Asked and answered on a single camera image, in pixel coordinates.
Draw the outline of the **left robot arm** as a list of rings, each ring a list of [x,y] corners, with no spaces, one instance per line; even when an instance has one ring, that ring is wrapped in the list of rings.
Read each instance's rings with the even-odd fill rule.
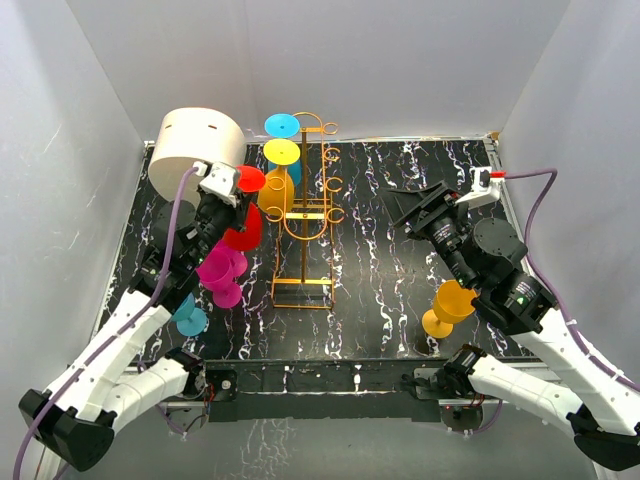
[[[111,317],[67,369],[44,390],[27,390],[18,409],[28,427],[19,452],[36,440],[77,471],[94,467],[116,434],[157,406],[180,394],[200,396],[207,376],[202,360],[177,347],[152,366],[122,381],[124,371],[148,339],[169,322],[206,316],[192,295],[198,271],[216,253],[228,231],[238,232],[257,208],[241,193],[230,205],[213,194],[199,206],[167,204],[160,234]]]

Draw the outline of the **orange wine glass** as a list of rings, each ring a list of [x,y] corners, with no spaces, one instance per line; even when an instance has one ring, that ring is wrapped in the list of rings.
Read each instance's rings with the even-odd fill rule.
[[[275,138],[264,145],[263,153],[275,168],[265,175],[266,181],[258,192],[257,205],[266,215],[281,217],[294,205],[295,186],[288,167],[299,160],[300,148],[289,139]]]
[[[424,331],[436,339],[448,337],[455,325],[474,313],[472,301],[477,296],[475,290],[462,288],[456,280],[447,280],[438,288],[432,308],[422,317]]]

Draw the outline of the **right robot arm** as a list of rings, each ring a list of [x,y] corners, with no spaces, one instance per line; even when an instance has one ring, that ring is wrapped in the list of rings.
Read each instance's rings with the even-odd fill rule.
[[[561,380],[552,384],[465,345],[445,364],[447,388],[505,400],[572,437],[593,462],[613,471],[639,464],[639,394],[600,369],[573,339],[556,297],[522,267],[528,252],[503,219],[473,222],[444,182],[380,193],[391,223],[427,240],[454,277],[476,292],[478,315],[533,352]]]

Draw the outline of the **red wine glass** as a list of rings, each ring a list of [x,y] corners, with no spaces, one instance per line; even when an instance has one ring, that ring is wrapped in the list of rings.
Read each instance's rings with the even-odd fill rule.
[[[238,168],[240,180],[238,187],[248,194],[248,210],[245,219],[238,228],[228,228],[223,236],[224,243],[237,251],[246,252],[257,248],[262,238],[262,217],[254,200],[254,194],[266,184],[264,173],[256,167],[242,165]]]

